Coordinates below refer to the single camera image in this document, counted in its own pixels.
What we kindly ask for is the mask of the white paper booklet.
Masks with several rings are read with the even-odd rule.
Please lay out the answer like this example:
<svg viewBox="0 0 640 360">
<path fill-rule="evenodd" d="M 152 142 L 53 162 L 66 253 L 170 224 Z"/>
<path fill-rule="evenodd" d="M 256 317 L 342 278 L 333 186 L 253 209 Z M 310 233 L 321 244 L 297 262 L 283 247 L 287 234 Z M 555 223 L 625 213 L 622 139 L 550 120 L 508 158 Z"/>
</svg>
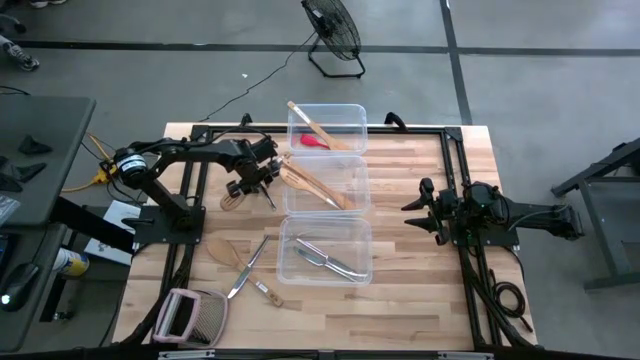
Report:
<svg viewBox="0 0 640 360">
<path fill-rule="evenodd" d="M 128 231 L 131 234 L 135 233 L 135 230 L 122 222 L 125 218 L 138 218 L 141 209 L 137 206 L 133 206 L 121 201 L 113 200 L 106 212 L 102 215 L 102 218 L 107 222 L 116 225 Z M 86 245 L 84 252 L 93 256 L 101 257 L 122 265 L 130 266 L 132 261 L 132 254 L 125 251 L 113 248 L 107 244 L 91 238 Z"/>
</svg>

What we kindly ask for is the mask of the clear plastic bag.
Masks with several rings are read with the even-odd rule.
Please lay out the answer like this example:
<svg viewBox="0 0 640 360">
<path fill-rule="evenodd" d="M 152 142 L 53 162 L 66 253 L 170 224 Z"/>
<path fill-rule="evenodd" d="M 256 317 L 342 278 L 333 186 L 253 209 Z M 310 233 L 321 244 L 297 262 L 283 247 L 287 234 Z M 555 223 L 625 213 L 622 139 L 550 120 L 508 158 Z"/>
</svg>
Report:
<svg viewBox="0 0 640 360">
<path fill-rule="evenodd" d="M 21 203 L 9 196 L 0 194 L 0 227 L 20 208 Z"/>
</svg>

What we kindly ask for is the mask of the pink handled grater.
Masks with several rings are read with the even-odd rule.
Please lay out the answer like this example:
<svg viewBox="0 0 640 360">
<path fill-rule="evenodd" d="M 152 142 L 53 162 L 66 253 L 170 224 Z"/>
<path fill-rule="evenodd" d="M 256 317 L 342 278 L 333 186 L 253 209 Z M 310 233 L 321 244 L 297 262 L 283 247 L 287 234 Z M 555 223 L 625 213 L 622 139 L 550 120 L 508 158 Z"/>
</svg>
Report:
<svg viewBox="0 0 640 360">
<path fill-rule="evenodd" d="M 223 333 L 227 315 L 224 294 L 173 288 L 160 308 L 151 338 L 160 343 L 213 347 Z"/>
</svg>

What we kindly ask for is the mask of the yellow power plug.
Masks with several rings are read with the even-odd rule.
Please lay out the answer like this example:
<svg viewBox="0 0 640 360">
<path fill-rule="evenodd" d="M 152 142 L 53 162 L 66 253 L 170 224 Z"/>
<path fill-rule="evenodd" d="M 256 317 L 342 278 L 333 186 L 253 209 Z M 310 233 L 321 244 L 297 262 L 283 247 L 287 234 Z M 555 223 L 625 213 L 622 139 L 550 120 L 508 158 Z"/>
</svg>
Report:
<svg viewBox="0 0 640 360">
<path fill-rule="evenodd" d="M 120 171 L 113 159 L 102 160 L 98 166 L 99 170 L 95 177 L 98 184 L 108 184 L 120 179 Z"/>
</svg>

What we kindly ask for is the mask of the clear plastic storage bin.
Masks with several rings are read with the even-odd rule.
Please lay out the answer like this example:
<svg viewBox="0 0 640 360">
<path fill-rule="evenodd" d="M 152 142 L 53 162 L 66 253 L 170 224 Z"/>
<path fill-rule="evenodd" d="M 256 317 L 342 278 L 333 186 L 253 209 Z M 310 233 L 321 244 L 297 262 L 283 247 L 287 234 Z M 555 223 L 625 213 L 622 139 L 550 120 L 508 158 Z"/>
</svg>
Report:
<svg viewBox="0 0 640 360">
<path fill-rule="evenodd" d="M 283 205 L 288 215 L 360 216 L 371 205 L 369 174 L 360 156 L 292 156 L 292 160 L 330 188 L 345 194 L 355 210 L 339 210 L 308 192 L 284 185 Z"/>
<path fill-rule="evenodd" d="M 360 273 L 363 282 L 348 279 L 307 262 L 294 251 L 296 238 L 311 243 Z M 373 250 L 370 224 L 362 218 L 291 216 L 281 223 L 277 277 L 286 285 L 320 287 L 362 287 L 373 278 Z"/>
<path fill-rule="evenodd" d="M 325 143 L 296 113 L 288 107 L 287 138 L 290 151 L 299 156 L 362 155 L 367 150 L 367 115 L 359 104 L 297 104 L 329 135 L 346 143 L 351 150 L 327 150 L 306 147 L 299 142 L 302 134 L 309 134 Z"/>
</svg>

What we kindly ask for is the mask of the black computer mouse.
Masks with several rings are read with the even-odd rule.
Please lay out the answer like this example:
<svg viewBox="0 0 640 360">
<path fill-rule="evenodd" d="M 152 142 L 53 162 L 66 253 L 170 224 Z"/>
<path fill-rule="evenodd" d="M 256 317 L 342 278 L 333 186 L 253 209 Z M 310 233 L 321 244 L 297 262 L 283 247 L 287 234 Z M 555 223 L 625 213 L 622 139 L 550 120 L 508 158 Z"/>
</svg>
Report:
<svg viewBox="0 0 640 360">
<path fill-rule="evenodd" d="M 11 270 L 0 286 L 0 310 L 20 310 L 28 301 L 40 271 L 41 267 L 33 262 L 21 263 Z"/>
</svg>

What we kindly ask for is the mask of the black metal stand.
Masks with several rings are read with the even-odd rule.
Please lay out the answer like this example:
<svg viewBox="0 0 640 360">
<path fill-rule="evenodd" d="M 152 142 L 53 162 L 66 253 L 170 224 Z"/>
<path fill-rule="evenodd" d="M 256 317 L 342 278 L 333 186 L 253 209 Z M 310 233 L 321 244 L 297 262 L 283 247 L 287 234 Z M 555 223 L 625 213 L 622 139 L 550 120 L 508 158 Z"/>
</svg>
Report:
<svg viewBox="0 0 640 360">
<path fill-rule="evenodd" d="M 577 190 L 584 201 L 609 274 L 584 284 L 587 291 L 640 284 L 627 244 L 640 245 L 640 137 L 551 188 L 556 197 Z"/>
</svg>

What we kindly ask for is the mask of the white and yellow can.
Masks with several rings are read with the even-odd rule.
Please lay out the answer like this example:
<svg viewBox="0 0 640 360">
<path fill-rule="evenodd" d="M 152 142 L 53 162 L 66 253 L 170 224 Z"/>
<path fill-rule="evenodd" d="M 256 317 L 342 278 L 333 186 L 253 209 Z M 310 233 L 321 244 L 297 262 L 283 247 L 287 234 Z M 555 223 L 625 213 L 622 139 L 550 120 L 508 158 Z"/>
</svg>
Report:
<svg viewBox="0 0 640 360">
<path fill-rule="evenodd" d="M 56 255 L 52 271 L 68 277 L 82 276 L 90 266 L 88 257 L 84 254 L 60 248 Z"/>
</svg>

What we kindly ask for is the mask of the black aluminium table frame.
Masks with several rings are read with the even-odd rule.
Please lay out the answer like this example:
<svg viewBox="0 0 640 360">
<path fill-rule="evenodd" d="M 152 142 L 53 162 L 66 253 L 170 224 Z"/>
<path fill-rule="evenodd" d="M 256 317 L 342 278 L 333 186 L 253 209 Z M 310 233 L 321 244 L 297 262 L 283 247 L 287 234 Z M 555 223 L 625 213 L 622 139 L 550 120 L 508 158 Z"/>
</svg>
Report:
<svg viewBox="0 0 640 360">
<path fill-rule="evenodd" d="M 433 234 L 404 224 L 423 217 L 400 208 L 418 197 L 418 183 L 431 177 L 436 189 L 446 183 L 440 140 L 426 130 L 408 132 L 374 127 L 364 155 L 371 199 L 365 214 L 373 234 L 373 280 L 366 286 L 298 286 L 276 276 L 275 239 L 258 260 L 257 276 L 284 299 L 275 307 L 250 285 L 231 300 L 230 320 L 216 349 L 242 350 L 393 350 L 470 351 L 473 340 L 453 245 L 437 246 Z M 499 175 L 486 127 L 460 127 L 474 179 Z M 277 236 L 284 215 L 264 200 L 246 200 L 232 212 L 219 210 L 224 184 L 234 176 L 210 165 L 205 185 L 207 208 L 203 242 L 228 240 L 243 260 L 265 233 Z"/>
</svg>

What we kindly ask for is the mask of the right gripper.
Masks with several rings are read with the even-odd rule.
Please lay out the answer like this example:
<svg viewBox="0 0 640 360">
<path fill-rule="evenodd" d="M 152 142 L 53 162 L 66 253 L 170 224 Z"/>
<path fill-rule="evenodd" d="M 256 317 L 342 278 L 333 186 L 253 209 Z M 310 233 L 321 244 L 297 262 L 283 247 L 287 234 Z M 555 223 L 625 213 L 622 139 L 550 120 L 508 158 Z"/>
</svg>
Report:
<svg viewBox="0 0 640 360">
<path fill-rule="evenodd" d="M 427 206 L 429 208 L 428 216 L 406 219 L 404 223 L 427 232 L 436 232 L 436 243 L 439 246 L 445 245 L 450 240 L 450 232 L 444 226 L 444 222 L 453 216 L 453 191 L 450 189 L 441 190 L 437 196 L 434 196 L 434 185 L 430 178 L 423 178 L 420 181 L 419 191 L 421 198 L 403 206 L 401 210 L 414 211 Z"/>
</svg>

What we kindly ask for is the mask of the silver metal bracket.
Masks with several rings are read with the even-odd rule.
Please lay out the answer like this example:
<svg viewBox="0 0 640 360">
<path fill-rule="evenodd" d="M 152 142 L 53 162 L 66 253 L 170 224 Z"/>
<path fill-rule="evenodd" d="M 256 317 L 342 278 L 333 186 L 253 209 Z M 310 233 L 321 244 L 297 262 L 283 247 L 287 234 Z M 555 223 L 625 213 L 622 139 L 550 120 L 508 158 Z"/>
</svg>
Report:
<svg viewBox="0 0 640 360">
<path fill-rule="evenodd" d="M 492 353 L 439 351 L 437 360 L 495 360 Z"/>
<path fill-rule="evenodd" d="M 216 358 L 214 349 L 173 350 L 158 353 L 157 360 L 209 360 Z"/>
</svg>

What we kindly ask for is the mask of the stainless steel table knife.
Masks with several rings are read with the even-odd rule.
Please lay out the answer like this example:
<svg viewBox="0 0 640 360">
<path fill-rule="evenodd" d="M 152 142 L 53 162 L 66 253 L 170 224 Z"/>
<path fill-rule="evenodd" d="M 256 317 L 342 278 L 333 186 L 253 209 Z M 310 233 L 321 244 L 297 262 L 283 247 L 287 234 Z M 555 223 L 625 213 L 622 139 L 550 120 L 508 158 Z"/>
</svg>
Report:
<svg viewBox="0 0 640 360">
<path fill-rule="evenodd" d="M 259 187 L 260 187 L 260 190 L 261 190 L 262 194 L 265 196 L 265 198 L 266 198 L 266 200 L 267 200 L 267 202 L 268 202 L 268 204 L 269 204 L 269 206 L 270 206 L 271 210 L 272 210 L 272 211 L 274 211 L 274 212 L 275 212 L 275 211 L 277 211 L 277 207 L 276 207 L 276 205 L 275 205 L 275 202 L 273 201 L 273 199 L 272 199 L 272 198 L 271 198 L 271 196 L 269 195 L 269 193 L 268 193 L 268 191 L 267 191 L 266 186 L 265 186 L 265 185 L 260 184 L 260 186 L 259 186 Z"/>
<path fill-rule="evenodd" d="M 249 275 L 252 272 L 252 268 L 253 268 L 254 263 L 256 262 L 256 260 L 258 259 L 258 257 L 262 253 L 262 251 L 264 250 L 265 246 L 267 245 L 267 243 L 269 241 L 269 238 L 270 238 L 269 235 L 265 235 L 264 236 L 264 239 L 263 239 L 262 243 L 259 245 L 257 250 L 254 252 L 254 254 L 250 258 L 249 262 L 247 263 L 245 268 L 242 270 L 240 276 L 238 277 L 238 279 L 236 280 L 236 282 L 232 286 L 230 292 L 227 295 L 228 299 L 232 299 L 240 291 L 240 289 L 243 287 L 243 285 L 246 283 L 246 281 L 249 278 Z"/>
<path fill-rule="evenodd" d="M 330 256 L 323 258 L 318 255 L 314 255 L 309 251 L 303 250 L 301 247 L 295 247 L 294 251 L 309 263 L 317 267 L 325 267 L 351 282 L 363 282 L 367 278 L 366 273 L 358 273 L 354 269 Z"/>
<path fill-rule="evenodd" d="M 304 241 L 300 238 L 296 238 L 295 241 L 296 241 L 295 247 L 301 247 L 303 250 L 309 251 L 312 254 L 318 255 L 323 258 L 327 258 L 329 256 L 327 253 L 325 253 L 324 251 L 320 250 L 319 248 L 317 248 L 316 246 L 312 245 L 307 241 Z"/>
</svg>

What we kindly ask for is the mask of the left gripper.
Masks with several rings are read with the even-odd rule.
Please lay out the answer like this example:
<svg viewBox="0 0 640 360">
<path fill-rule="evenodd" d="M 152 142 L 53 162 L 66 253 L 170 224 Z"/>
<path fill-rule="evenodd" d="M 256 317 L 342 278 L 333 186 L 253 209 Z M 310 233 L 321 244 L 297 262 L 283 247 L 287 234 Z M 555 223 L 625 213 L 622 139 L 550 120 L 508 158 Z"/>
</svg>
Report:
<svg viewBox="0 0 640 360">
<path fill-rule="evenodd" d="M 240 181 L 230 181 L 226 184 L 226 190 L 231 198 L 238 198 L 244 193 L 259 193 L 268 187 L 279 176 L 282 159 L 271 158 L 265 165 L 249 161 L 238 168 Z"/>
</svg>

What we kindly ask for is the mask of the black diagonal desk bar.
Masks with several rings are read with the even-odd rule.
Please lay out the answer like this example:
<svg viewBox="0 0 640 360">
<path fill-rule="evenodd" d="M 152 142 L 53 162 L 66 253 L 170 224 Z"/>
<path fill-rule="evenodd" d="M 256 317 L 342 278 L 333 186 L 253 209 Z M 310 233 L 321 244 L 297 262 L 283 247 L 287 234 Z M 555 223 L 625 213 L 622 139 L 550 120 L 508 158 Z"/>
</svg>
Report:
<svg viewBox="0 0 640 360">
<path fill-rule="evenodd" d="M 50 220 L 62 223 L 68 228 L 90 238 L 97 239 L 112 248 L 124 251 L 130 255 L 134 254 L 133 234 L 89 212 L 66 198 L 59 197 L 56 200 Z"/>
</svg>

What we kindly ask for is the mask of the red silicone spatula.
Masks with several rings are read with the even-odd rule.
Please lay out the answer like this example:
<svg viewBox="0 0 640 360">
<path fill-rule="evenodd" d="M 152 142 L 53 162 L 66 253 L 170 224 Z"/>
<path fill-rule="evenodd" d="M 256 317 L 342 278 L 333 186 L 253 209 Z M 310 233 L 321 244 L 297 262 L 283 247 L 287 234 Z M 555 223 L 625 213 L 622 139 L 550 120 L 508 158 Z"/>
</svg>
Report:
<svg viewBox="0 0 640 360">
<path fill-rule="evenodd" d="M 299 142 L 306 147 L 316 147 L 330 150 L 330 147 L 326 143 L 309 134 L 302 134 L 299 138 Z"/>
</svg>

